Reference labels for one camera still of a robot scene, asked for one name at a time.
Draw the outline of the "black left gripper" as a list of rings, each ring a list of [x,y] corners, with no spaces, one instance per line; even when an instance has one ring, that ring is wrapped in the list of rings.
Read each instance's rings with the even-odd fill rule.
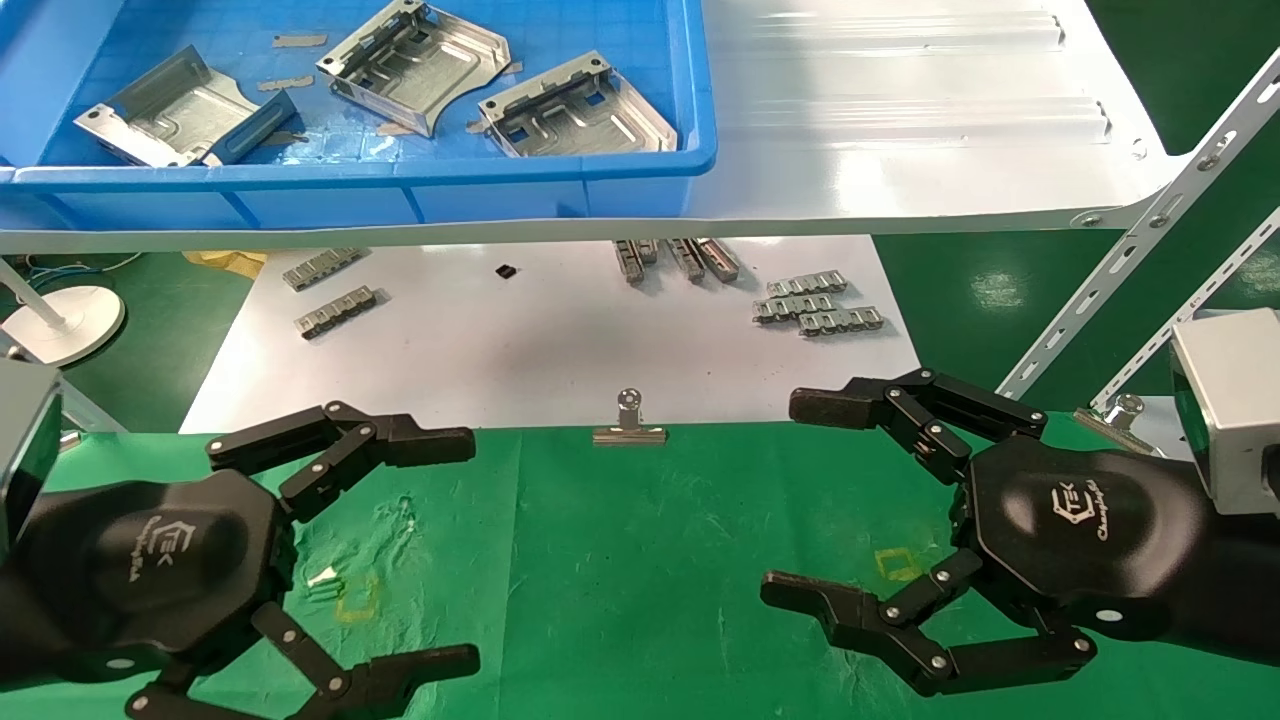
[[[381,465],[475,455],[466,427],[424,429],[408,414],[329,402],[210,441],[220,471],[202,480],[42,496],[26,523],[26,684],[119,682],[170,664],[131,697],[128,717],[255,719],[189,688],[260,634],[314,687],[291,719],[402,717],[421,685],[476,674],[477,647],[340,667],[279,605],[297,561],[291,520],[312,521]],[[279,487],[282,510],[250,475],[301,459],[308,465]]]

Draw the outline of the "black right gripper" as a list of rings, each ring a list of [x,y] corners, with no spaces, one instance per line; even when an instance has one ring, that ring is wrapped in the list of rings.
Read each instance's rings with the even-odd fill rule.
[[[890,598],[783,571],[762,579],[764,603],[814,618],[829,646],[878,659],[919,696],[1064,682],[1097,655],[1074,626],[1121,641],[1210,641],[1211,503],[1192,465],[1043,445],[1041,410],[927,368],[796,388],[788,415],[884,430],[945,486],[966,473],[964,541],[974,552],[956,551]],[[972,460],[956,429],[997,445]],[[927,637],[923,625],[974,587],[1034,635],[951,648]]]

